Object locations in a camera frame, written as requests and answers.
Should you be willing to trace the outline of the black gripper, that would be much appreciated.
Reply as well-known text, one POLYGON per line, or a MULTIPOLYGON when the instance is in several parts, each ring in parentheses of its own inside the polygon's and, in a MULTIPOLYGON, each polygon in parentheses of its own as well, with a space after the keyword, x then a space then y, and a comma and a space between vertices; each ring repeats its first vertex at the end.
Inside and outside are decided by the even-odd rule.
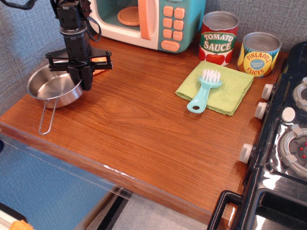
POLYGON ((68 71, 74 84, 82 78, 84 90, 90 91, 93 83, 92 66, 99 64, 102 69, 112 69, 111 52, 90 45, 88 34, 76 37, 64 36, 65 49, 49 52, 45 57, 51 71, 68 71), (106 62, 92 62, 92 58, 106 57, 106 62))

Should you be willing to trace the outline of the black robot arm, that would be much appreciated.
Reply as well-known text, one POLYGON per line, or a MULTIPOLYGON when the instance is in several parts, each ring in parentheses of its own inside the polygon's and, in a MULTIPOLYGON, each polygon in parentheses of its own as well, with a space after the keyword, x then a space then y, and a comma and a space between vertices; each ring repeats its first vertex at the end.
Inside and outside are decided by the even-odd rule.
POLYGON ((94 38, 89 22, 96 22, 90 17, 89 0, 52 0, 50 2, 55 18, 59 21, 59 31, 65 42, 62 50, 48 52, 51 71, 66 71, 73 83, 81 83, 82 89, 92 88, 96 70, 112 69, 111 52, 91 47, 90 41, 98 42, 101 33, 94 38))

